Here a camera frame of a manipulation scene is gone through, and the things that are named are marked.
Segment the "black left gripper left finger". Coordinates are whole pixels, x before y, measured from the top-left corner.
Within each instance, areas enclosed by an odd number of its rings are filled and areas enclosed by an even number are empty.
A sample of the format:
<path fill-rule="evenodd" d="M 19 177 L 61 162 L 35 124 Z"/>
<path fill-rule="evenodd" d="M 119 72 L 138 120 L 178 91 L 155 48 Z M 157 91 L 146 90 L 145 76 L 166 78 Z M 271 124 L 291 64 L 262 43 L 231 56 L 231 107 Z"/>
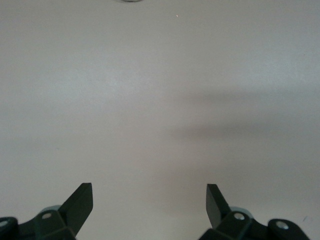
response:
<path fill-rule="evenodd" d="M 62 205 L 44 208 L 31 220 L 0 218 L 2 240 L 75 240 L 93 210 L 93 187 L 82 183 Z"/>

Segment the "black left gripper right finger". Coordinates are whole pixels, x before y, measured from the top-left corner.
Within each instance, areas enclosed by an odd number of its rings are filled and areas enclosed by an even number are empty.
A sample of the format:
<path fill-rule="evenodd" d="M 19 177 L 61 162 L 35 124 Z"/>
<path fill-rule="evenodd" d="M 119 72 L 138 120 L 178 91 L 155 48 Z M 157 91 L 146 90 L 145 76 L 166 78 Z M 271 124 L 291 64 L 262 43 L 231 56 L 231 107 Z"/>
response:
<path fill-rule="evenodd" d="M 294 222 L 274 218 L 263 225 L 249 211 L 230 207 L 216 184 L 206 187 L 206 212 L 211 224 L 201 240 L 308 240 Z"/>

